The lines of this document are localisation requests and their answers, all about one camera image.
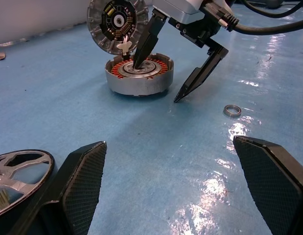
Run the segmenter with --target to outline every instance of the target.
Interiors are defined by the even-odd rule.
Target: cable connector
[[[219,25],[231,32],[239,23],[239,19],[229,13],[226,9],[215,3],[213,0],[203,1],[200,11],[214,19]]]

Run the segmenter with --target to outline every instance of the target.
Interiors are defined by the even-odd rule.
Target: metal ring
[[[230,112],[229,109],[234,109],[237,112],[236,113]],[[237,118],[237,117],[241,116],[241,113],[242,113],[241,108],[236,105],[226,105],[224,107],[224,114],[231,118]]]

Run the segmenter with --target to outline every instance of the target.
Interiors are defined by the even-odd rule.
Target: white wall
[[[0,44],[86,21],[90,0],[0,0]]]

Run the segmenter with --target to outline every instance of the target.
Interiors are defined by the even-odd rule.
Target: blue floor
[[[245,25],[303,19],[303,9],[284,19],[233,9]],[[7,57],[0,61],[0,154],[43,149],[61,166],[80,146],[107,141],[90,235],[271,234],[231,140],[276,142],[303,164],[303,30],[275,36],[222,30],[214,39],[229,54],[177,104],[184,80],[207,55],[169,24],[155,52],[175,61],[174,82],[153,97],[109,90],[104,64],[112,56],[84,24],[1,48]],[[242,116],[223,115],[227,104],[240,106]]]

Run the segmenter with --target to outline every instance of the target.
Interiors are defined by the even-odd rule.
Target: textured gripper pad
[[[289,235],[302,203],[302,192],[266,151],[250,141],[235,138],[249,190],[273,235]]]
[[[63,197],[63,206],[75,235],[87,235],[99,202],[106,144],[87,152]]]

